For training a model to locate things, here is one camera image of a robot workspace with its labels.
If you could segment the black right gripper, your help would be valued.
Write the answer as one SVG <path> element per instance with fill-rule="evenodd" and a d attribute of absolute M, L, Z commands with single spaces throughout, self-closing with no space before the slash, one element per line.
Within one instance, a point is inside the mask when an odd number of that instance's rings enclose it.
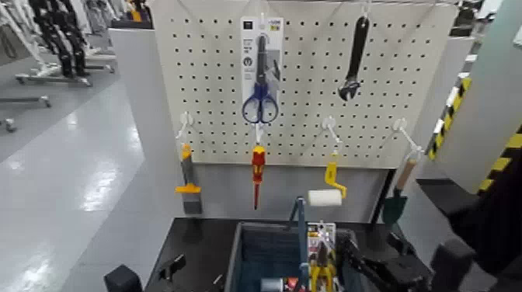
<path fill-rule="evenodd" d="M 430 269 L 414 259 L 414 247 L 396 233 L 387 235 L 396 259 L 365 260 L 349 235 L 338 236 L 338 265 L 345 291 L 428 291 L 432 278 Z"/>

